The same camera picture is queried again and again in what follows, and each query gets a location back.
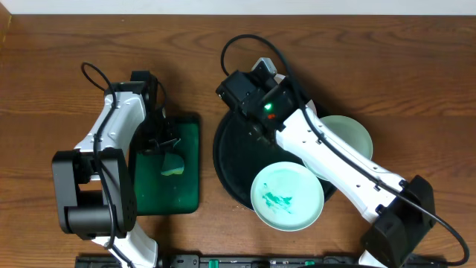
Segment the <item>green yellow sponge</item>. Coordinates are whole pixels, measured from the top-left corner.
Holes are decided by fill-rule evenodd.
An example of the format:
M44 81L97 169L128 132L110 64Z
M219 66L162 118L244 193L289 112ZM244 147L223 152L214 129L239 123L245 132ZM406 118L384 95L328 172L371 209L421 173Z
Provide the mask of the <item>green yellow sponge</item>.
M184 159L176 153L165 153L161 166L162 176L181 175L184 172Z

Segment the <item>pink plate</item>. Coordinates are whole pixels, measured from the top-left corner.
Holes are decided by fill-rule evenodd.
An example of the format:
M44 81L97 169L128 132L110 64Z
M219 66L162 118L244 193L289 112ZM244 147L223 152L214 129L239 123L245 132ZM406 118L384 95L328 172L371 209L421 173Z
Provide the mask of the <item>pink plate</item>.
M277 84L281 84L282 81L286 78L285 75L283 74L276 74L274 76L274 81L277 83ZM318 114L318 111L317 111L317 108L315 106L315 103L312 99L309 99L307 102L306 102L306 105L317 115Z

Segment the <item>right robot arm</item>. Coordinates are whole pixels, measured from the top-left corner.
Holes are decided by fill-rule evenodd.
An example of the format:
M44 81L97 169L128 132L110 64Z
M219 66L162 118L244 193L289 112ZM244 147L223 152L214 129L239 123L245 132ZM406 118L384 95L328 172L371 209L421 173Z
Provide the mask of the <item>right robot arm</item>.
M229 74L216 93L253 134L321 171L370 223L361 265L403 267L436 223L430 183L407 181L365 158L324 125L292 76L276 76L262 58L250 72Z

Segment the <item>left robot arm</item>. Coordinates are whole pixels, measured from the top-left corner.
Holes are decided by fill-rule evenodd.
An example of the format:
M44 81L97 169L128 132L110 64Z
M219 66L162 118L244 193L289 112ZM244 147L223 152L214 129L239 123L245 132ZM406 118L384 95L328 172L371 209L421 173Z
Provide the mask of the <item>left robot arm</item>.
M179 142L164 105L156 103L163 90L149 71L108 82L103 109L86 137L52 158L60 228L103 246L122 267L161 265L158 243L137 222L135 172L126 155L160 155Z

